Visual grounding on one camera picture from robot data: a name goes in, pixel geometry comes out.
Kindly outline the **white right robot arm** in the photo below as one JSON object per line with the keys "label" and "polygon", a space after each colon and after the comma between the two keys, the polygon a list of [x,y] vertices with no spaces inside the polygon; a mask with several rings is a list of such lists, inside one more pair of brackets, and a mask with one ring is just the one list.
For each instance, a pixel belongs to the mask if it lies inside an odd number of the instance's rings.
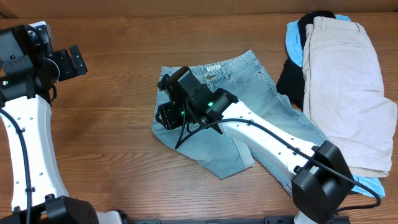
{"label": "white right robot arm", "polygon": [[286,133],[227,90],[211,91],[188,67],[164,75],[157,86],[169,96],[155,116],[165,129],[184,128],[187,123],[212,128],[263,153],[287,175],[298,214],[268,217],[266,223],[349,223],[337,213],[354,186],[353,176],[336,145],[325,141],[316,146]]}

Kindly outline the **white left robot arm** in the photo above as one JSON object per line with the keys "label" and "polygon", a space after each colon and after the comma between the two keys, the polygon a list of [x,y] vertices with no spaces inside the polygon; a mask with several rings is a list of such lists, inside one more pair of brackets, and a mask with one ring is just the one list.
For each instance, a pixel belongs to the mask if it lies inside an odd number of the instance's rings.
{"label": "white left robot arm", "polygon": [[87,73],[77,45],[54,51],[49,25],[1,30],[1,119],[9,142],[12,215],[1,223],[98,223],[93,206],[71,198],[61,179],[51,133],[56,83]]}

